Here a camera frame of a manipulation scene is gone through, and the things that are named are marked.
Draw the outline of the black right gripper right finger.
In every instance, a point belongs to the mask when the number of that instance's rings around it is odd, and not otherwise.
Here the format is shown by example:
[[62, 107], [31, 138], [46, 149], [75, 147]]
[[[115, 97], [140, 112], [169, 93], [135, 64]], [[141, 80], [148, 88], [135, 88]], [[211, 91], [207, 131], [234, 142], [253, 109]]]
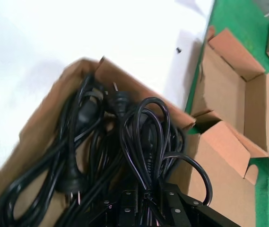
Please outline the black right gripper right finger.
[[[167, 222], [173, 227], [240, 227], [202, 202], [181, 193], [175, 184], [167, 183], [162, 192]], [[257, 187], [256, 226], [269, 227], [269, 183]]]

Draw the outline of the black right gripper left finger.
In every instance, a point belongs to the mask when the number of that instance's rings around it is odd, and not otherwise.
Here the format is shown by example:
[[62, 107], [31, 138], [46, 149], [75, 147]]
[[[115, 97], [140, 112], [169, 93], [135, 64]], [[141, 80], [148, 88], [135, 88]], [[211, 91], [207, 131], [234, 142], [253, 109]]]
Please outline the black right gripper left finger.
[[137, 188], [117, 190], [104, 199], [107, 227], [144, 227], [144, 208]]

